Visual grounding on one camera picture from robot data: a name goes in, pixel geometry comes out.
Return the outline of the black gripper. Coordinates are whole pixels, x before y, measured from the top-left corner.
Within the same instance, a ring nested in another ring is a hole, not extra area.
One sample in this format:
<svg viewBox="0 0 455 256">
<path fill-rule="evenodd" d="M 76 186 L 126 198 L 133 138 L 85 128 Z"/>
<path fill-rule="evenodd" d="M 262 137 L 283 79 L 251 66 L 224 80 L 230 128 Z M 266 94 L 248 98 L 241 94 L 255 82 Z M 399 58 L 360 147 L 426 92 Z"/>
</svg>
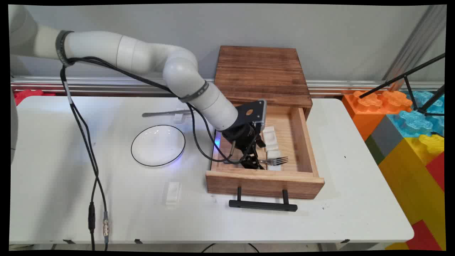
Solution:
<svg viewBox="0 0 455 256">
<path fill-rule="evenodd" d="M 221 131 L 221 134 L 231 143 L 229 156 L 234 154 L 234 149 L 239 149 L 244 154 L 244 158 L 240 162 L 242 167 L 245 169 L 264 170 L 257 154 L 257 147 L 264 148 L 266 146 L 260 136 L 259 127 L 247 123 Z"/>
</svg>

